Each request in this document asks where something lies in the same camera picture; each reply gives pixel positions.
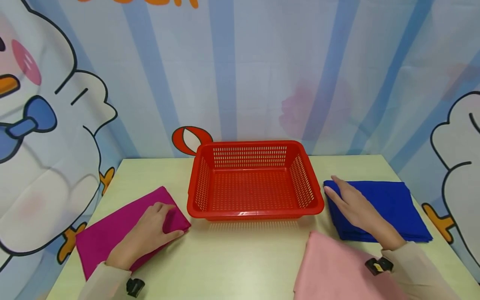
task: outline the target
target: light green table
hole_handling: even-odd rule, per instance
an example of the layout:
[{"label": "light green table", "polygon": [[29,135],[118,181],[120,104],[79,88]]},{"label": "light green table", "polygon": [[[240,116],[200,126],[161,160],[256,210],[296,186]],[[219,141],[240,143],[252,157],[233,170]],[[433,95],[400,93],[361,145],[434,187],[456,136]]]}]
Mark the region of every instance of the light green table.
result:
[{"label": "light green table", "polygon": [[[346,180],[399,181],[382,156],[311,156],[320,183],[335,174]],[[125,159],[90,225],[120,207],[165,186],[188,216],[192,158]],[[433,241],[421,247],[461,299],[480,299],[480,288],[416,201]],[[146,282],[140,299],[292,299],[308,234],[315,229],[337,238],[327,207],[298,220],[209,223],[190,219],[190,232],[142,266],[134,277]],[[377,243],[347,242],[380,256]],[[85,278],[76,249],[49,300],[77,299]]]}]

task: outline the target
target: black clip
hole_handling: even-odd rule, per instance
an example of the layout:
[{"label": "black clip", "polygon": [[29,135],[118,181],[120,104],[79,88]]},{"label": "black clip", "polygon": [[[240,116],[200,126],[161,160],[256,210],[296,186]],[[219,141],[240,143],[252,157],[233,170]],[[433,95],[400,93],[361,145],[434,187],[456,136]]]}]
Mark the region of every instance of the black clip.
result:
[{"label": "black clip", "polygon": [[377,276],[380,273],[391,271],[393,269],[393,263],[384,257],[380,258],[379,260],[371,258],[367,260],[365,266],[367,269],[369,269],[373,276]]},{"label": "black clip", "polygon": [[130,278],[127,281],[127,294],[129,296],[137,298],[138,294],[140,294],[144,286],[145,286],[145,283],[143,280],[138,278],[135,278],[135,279]]}]

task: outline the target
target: duck eye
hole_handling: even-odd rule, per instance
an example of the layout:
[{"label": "duck eye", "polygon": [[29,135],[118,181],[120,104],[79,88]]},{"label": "duck eye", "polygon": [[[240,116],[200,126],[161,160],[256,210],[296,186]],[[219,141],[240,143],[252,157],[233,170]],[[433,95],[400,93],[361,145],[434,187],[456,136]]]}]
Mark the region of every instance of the duck eye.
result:
[{"label": "duck eye", "polygon": [[5,51],[5,43],[3,42],[0,36],[0,52],[3,52],[3,51]]}]

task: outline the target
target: hand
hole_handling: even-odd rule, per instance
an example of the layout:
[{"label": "hand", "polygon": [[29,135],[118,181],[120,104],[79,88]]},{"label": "hand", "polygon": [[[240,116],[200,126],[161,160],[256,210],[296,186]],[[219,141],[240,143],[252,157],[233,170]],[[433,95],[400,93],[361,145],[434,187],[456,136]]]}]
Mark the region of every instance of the hand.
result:
[{"label": "hand", "polygon": [[183,235],[183,230],[165,234],[163,223],[173,205],[160,202],[147,208],[130,232],[118,243],[108,256],[106,265],[129,270],[140,257]]},{"label": "hand", "polygon": [[342,197],[327,186],[325,193],[353,226],[370,233],[385,250],[394,251],[407,243],[359,190],[337,176],[332,176],[332,179],[340,188]]},{"label": "hand", "polygon": [[332,179],[340,188],[342,197],[327,186],[325,186],[325,193],[332,199],[340,212],[353,226],[370,233],[379,224],[385,222],[375,207],[373,207],[359,190],[337,176],[332,176]]}]

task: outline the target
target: magenta cloth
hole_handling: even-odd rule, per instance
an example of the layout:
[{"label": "magenta cloth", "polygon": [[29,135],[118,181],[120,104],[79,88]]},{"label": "magenta cloth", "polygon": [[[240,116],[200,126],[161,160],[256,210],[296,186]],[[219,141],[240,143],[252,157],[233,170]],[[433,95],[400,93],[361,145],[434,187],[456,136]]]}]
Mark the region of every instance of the magenta cloth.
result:
[{"label": "magenta cloth", "polygon": [[368,253],[312,231],[295,281],[295,300],[407,300],[390,274],[373,276]]},{"label": "magenta cloth", "polygon": [[[85,278],[91,276],[99,263],[107,260],[110,251],[127,235],[137,224],[145,210],[155,202],[175,205],[175,208],[167,214],[163,224],[163,232],[169,233],[175,230],[187,231],[191,226],[187,218],[182,214],[175,201],[165,187],[159,187],[155,191],[122,207],[111,215],[101,219],[76,236],[76,244]],[[152,256],[165,246],[140,257],[130,268],[133,272],[146,263]]]}]

